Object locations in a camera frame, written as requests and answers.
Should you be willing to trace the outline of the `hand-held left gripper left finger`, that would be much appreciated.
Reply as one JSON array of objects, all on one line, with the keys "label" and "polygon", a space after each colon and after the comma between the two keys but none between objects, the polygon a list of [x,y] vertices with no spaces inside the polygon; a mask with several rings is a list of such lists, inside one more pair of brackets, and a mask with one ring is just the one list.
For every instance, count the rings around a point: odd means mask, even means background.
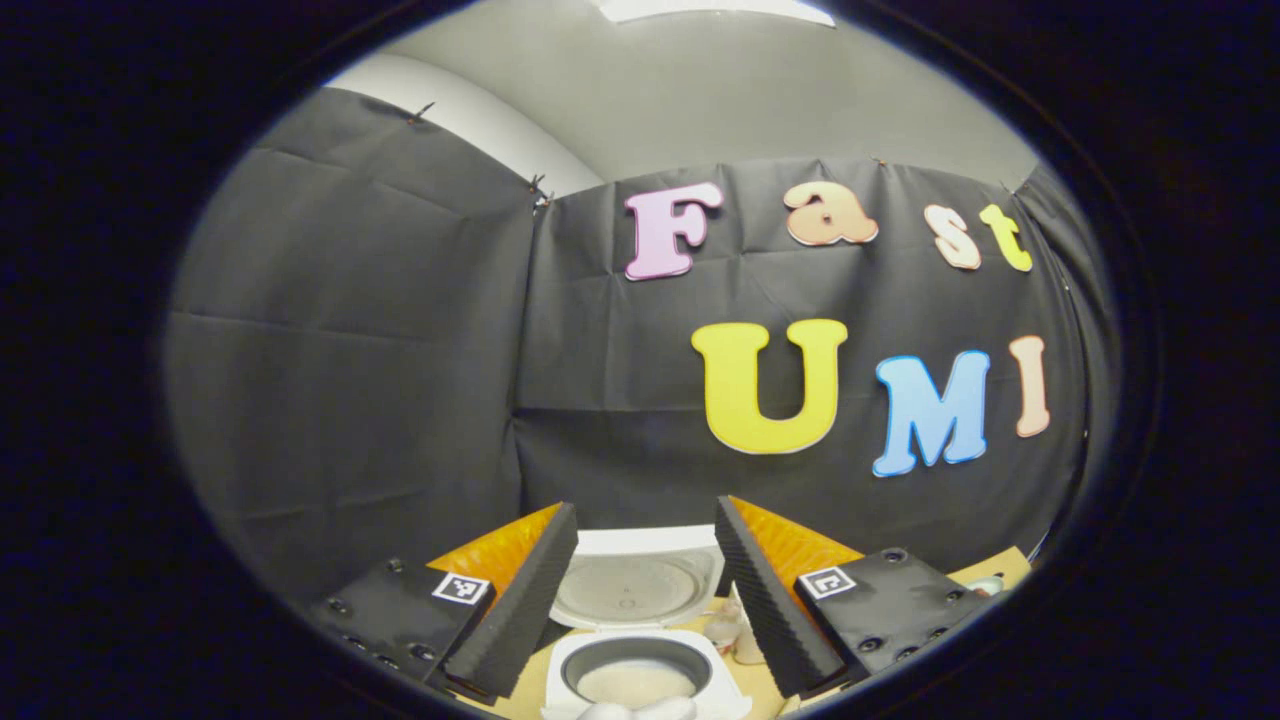
[{"label": "hand-held left gripper left finger", "polygon": [[513,693],[579,543],[557,502],[434,560],[381,560],[308,607],[312,620],[415,685],[474,701]]}]

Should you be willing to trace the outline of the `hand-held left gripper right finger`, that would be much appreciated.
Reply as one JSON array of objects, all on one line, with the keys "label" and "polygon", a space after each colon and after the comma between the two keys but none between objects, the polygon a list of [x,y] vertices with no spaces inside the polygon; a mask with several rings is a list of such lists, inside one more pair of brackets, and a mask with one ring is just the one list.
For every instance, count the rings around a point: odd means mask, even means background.
[{"label": "hand-held left gripper right finger", "polygon": [[785,697],[883,673],[991,602],[906,550],[863,553],[733,496],[717,500],[714,533]]}]

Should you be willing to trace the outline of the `white rice cooker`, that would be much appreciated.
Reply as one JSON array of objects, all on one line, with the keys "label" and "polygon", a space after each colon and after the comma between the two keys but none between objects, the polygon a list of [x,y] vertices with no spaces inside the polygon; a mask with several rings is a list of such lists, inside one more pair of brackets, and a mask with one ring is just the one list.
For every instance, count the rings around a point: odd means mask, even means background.
[{"label": "white rice cooker", "polygon": [[550,619],[543,720],[748,720],[753,700],[689,623],[724,559],[712,525],[581,530]]}]

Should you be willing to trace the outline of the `white toaster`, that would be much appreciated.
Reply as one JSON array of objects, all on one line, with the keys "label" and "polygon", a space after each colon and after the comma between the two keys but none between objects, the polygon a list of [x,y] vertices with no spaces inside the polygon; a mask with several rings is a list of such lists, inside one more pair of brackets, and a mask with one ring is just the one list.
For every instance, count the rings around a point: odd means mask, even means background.
[{"label": "white toaster", "polygon": [[737,584],[730,587],[730,597],[724,601],[724,609],[739,624],[739,634],[733,641],[731,653],[741,665],[765,665],[765,655],[756,639],[756,634],[748,615],[745,601],[739,592]]}]

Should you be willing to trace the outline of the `clear bottle with red label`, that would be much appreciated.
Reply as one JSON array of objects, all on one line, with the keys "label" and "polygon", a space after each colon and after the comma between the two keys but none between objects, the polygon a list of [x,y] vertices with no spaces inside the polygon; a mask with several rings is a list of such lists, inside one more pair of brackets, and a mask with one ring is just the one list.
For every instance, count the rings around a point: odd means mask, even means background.
[{"label": "clear bottle with red label", "polygon": [[724,598],[716,611],[708,611],[703,635],[723,653],[732,650],[748,625],[744,621],[742,605],[735,597]]}]

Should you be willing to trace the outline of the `large ceiling light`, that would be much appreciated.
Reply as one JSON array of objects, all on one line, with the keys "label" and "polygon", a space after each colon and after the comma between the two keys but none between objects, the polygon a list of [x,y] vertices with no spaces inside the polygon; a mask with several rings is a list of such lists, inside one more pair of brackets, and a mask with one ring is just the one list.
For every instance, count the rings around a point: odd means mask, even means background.
[{"label": "large ceiling light", "polygon": [[799,0],[591,0],[611,22],[628,23],[666,15],[739,13],[799,20],[835,28],[835,18]]}]

